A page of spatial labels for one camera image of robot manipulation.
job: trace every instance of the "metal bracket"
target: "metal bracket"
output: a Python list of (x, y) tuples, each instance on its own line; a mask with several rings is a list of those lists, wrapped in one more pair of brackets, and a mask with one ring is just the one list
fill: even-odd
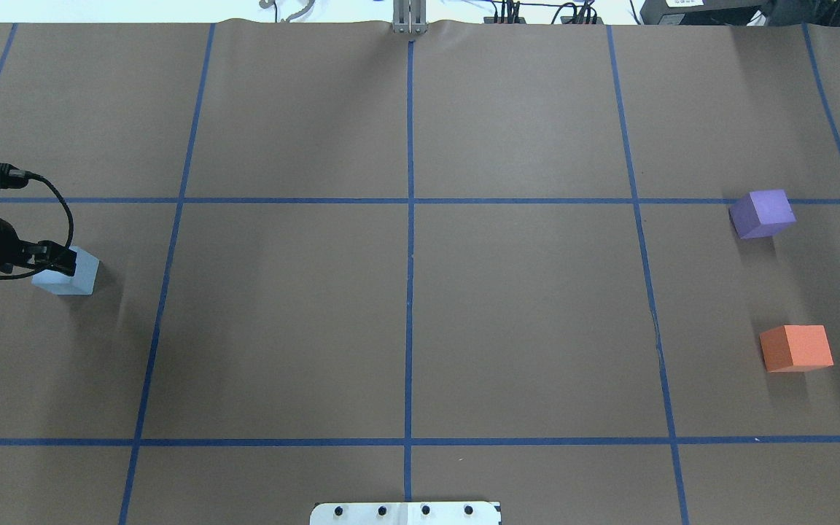
[(394, 0), (392, 29), (400, 34), (427, 32), (427, 0)]
[(322, 504), (310, 525), (501, 525), (498, 502), (378, 502)]

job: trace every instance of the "purple cube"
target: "purple cube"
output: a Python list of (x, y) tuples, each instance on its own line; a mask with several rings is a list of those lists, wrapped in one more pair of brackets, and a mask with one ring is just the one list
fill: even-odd
[(750, 192), (731, 206), (731, 220), (742, 239), (774, 236), (796, 224), (784, 190)]

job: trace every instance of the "grid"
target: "grid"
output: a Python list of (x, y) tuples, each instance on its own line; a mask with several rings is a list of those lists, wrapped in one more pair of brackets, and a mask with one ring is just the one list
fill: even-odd
[[(607, 44), (610, 51), (611, 74), (613, 76), (615, 98), (617, 102), (619, 123), (621, 127), (621, 138), (623, 139), (624, 162), (626, 162), (627, 176), (630, 184), (630, 198), (418, 198), (414, 192), (413, 179), (413, 64), (414, 64), (414, 42), (406, 43), (407, 53), (407, 197), (406, 198), (266, 198), (266, 197), (187, 197), (187, 183), (190, 179), (190, 164), (193, 160), (193, 146), (196, 140), (197, 128), (200, 122), (201, 107), (203, 107), (203, 91), (206, 86), (206, 76), (209, 69), (210, 57), (214, 44), (214, 33), (216, 24), (209, 26), (206, 40), (206, 55), (203, 58), (203, 69), (199, 87), (196, 94), (196, 103), (193, 112), (192, 125), (190, 129), (190, 140), (187, 145), (187, 155), (184, 159), (183, 172), (179, 187), (179, 194), (176, 198), (149, 198), (149, 197), (71, 197), (70, 203), (173, 203), (176, 205), (174, 212), (173, 228), (170, 235), (170, 243), (167, 249), (166, 266), (164, 266), (163, 283), (161, 283), (160, 298), (157, 302), (157, 313), (154, 320), (153, 335), (147, 359), (147, 369), (144, 373), (144, 383), (139, 403), (136, 428), (131, 439), (77, 439), (77, 438), (1, 438), (0, 446), (117, 446), (118, 448), (130, 448), (131, 459), (129, 462), (124, 496), (120, 509), (120, 524), (125, 523), (131, 502), (134, 481), (136, 481), (136, 470), (140, 449), (143, 446), (259, 446), (269, 448), (276, 446), (396, 446), (403, 449), (403, 493), (407, 501), (413, 497), (411, 488), (411, 452), (414, 446), (640, 446), (660, 445), (670, 446), (674, 482), (676, 483), (677, 501), (679, 502), (681, 521), (689, 523), (689, 513), (685, 498), (683, 484), (683, 466), (680, 461), (680, 445), (719, 445), (719, 444), (755, 444), (755, 443), (840, 443), (840, 435), (734, 435), (734, 436), (682, 436), (677, 435), (674, 425), (672, 401), (667, 375), (667, 363), (664, 358), (663, 340), (660, 334), (660, 325), (657, 314), (656, 286), (650, 272), (650, 261), (647, 250), (647, 240), (644, 233), (642, 206), (649, 205), (718, 205), (726, 206), (734, 202), (732, 199), (723, 198), (644, 198), (639, 195), (637, 180), (634, 175), (634, 162), (631, 153), (629, 137), (628, 116), (623, 104), (621, 94), (621, 81), (619, 77), (615, 40), (611, 27), (607, 27)], [(15, 34), (19, 26), (13, 24), (6, 46), (0, 59), (0, 76), (7, 62), (7, 56), (12, 47)], [(840, 157), (840, 134), (836, 126), (833, 112), (829, 106), (823, 87), (823, 80), (817, 67), (816, 57), (812, 46), (812, 40), (808, 28), (803, 26), (804, 40), (806, 40), (806, 52), (812, 66), (812, 73), (816, 81), (817, 92), (819, 92), (820, 103), (823, 107), (826, 119), (831, 127), (831, 136), (836, 143), (837, 152)], [(4, 202), (10, 203), (50, 203), (50, 198), (7, 198)], [(791, 199), (799, 205), (840, 205), (840, 199)], [(335, 203), (335, 205), (387, 205), (406, 206), (408, 217), (408, 232), (406, 246), (406, 319), (404, 333), (404, 429), (403, 438), (325, 438), (325, 439), (156, 439), (144, 438), (144, 416), (147, 412), (147, 403), (151, 389), (151, 381), (154, 373), (154, 366), (160, 341), (161, 322), (163, 322), (164, 309), (166, 309), (167, 292), (169, 289), (171, 269), (174, 264), (174, 252), (180, 229), (180, 220), (183, 215), (184, 205), (187, 203)], [(653, 318), (653, 328), (656, 332), (656, 349), (659, 361), (659, 378), (662, 389), (664, 413), (666, 413), (667, 436), (650, 437), (530, 437), (530, 438), (417, 438), (413, 436), (413, 256), (414, 256), (414, 223), (416, 223), (416, 207), (426, 205), (476, 205), (487, 203), (488, 205), (630, 205), (633, 209), (634, 223), (637, 229), (637, 242), (639, 242), (639, 253), (645, 288), (647, 293), (647, 306)]]

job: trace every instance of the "cube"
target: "cube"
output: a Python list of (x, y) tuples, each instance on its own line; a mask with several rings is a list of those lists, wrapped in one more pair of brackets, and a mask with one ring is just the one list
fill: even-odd
[(767, 372), (808, 372), (834, 365), (824, 326), (784, 325), (761, 333)]
[(731, 220), (742, 239), (769, 237), (796, 224), (786, 190), (750, 192), (731, 206)]
[(54, 295), (93, 295), (99, 259), (78, 246), (70, 246), (77, 253), (77, 272), (72, 278), (53, 270), (44, 270), (32, 276), (31, 284), (46, 289)]

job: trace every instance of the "orange cube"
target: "orange cube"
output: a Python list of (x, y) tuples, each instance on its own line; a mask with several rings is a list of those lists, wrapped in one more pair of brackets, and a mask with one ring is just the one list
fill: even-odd
[(761, 333), (767, 372), (808, 372), (834, 365), (824, 326), (787, 324)]

